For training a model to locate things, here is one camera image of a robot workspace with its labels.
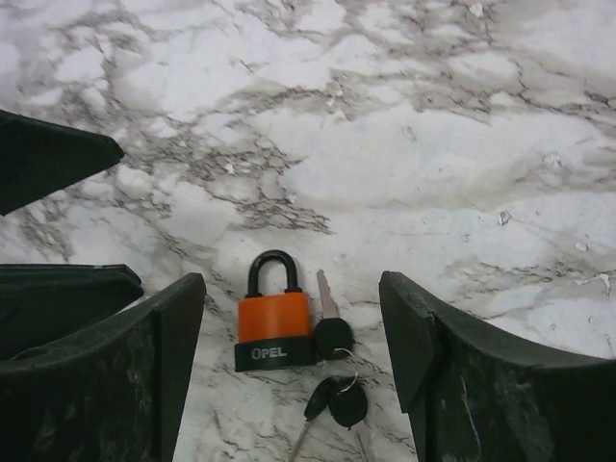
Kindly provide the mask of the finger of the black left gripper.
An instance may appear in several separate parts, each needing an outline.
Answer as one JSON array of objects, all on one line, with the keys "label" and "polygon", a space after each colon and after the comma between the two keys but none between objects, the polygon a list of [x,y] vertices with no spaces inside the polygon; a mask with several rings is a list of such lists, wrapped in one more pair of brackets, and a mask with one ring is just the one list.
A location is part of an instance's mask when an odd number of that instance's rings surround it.
[{"label": "finger of the black left gripper", "polygon": [[110,137],[3,111],[1,214],[113,167],[123,157]]},{"label": "finger of the black left gripper", "polygon": [[3,264],[1,358],[59,340],[143,296],[125,265]]}]

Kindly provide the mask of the orange black padlock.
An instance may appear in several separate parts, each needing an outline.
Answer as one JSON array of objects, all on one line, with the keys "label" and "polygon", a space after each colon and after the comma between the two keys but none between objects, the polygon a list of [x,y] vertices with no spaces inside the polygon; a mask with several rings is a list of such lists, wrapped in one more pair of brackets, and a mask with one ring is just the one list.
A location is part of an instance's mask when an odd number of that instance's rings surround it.
[{"label": "orange black padlock", "polygon": [[[260,271],[269,262],[285,268],[287,288],[281,294],[260,292]],[[298,284],[295,261],[283,250],[267,250],[252,262],[247,293],[239,302],[235,371],[274,371],[316,363],[309,300]]]}]

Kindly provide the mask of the black keys of orange padlock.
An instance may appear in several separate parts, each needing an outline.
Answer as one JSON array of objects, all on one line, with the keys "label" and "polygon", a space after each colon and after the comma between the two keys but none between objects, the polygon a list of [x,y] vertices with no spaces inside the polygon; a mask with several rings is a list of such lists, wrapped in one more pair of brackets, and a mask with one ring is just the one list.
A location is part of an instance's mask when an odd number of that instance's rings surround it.
[{"label": "black keys of orange padlock", "polygon": [[314,329],[314,341],[326,377],[319,382],[305,405],[304,424],[289,459],[296,460],[312,422],[323,411],[328,411],[333,421],[353,436],[361,459],[373,461],[375,456],[366,423],[369,399],[359,378],[358,360],[353,352],[354,334],[348,322],[340,315],[339,306],[331,294],[322,269],[317,271],[317,282],[321,319]]}]

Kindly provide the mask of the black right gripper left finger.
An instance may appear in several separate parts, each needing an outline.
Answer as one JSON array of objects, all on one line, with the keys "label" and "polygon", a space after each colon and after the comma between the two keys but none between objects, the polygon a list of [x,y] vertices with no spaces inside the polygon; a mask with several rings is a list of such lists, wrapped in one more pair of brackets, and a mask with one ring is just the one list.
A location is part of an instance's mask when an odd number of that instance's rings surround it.
[{"label": "black right gripper left finger", "polygon": [[169,461],[206,287],[187,274],[118,313],[1,358],[5,461]]}]

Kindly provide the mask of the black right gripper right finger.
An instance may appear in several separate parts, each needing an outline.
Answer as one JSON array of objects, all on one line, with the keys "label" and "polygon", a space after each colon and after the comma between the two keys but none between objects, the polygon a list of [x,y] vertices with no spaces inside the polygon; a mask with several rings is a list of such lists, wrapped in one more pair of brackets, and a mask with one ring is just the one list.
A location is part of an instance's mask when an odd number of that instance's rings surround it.
[{"label": "black right gripper right finger", "polygon": [[615,363],[534,343],[386,271],[380,308],[422,461],[611,461]]}]

